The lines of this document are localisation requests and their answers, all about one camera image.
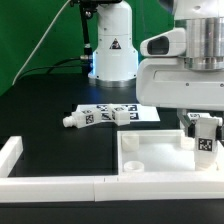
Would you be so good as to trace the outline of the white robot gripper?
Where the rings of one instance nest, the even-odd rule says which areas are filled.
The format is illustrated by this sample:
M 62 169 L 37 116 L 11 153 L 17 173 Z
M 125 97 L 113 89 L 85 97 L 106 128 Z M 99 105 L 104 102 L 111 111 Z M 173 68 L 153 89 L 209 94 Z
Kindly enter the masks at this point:
M 172 30 L 144 40 L 140 51 L 138 101 L 179 108 L 187 137 L 195 137 L 187 109 L 224 111 L 224 18 L 178 20 Z

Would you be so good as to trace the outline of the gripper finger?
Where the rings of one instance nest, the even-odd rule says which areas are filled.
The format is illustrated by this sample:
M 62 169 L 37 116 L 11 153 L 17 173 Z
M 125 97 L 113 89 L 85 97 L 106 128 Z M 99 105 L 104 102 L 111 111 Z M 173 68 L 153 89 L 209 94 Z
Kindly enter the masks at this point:
M 216 128 L 216 140 L 222 140 L 222 128 L 223 128 L 223 118 L 216 117 L 218 120 L 217 128 Z

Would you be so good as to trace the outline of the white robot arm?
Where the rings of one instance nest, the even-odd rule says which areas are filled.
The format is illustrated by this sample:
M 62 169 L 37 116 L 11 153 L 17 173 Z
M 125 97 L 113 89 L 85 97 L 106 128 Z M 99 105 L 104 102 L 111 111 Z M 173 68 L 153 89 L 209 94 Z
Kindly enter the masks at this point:
M 93 53 L 92 82 L 103 86 L 136 83 L 136 97 L 146 106 L 176 108 L 189 136 L 217 138 L 223 120 L 192 122 L 188 110 L 224 112 L 224 0 L 158 0 L 173 16 L 169 30 L 152 34 L 133 47 L 134 31 L 165 22 L 132 23 L 126 2 L 98 4 L 98 46 Z

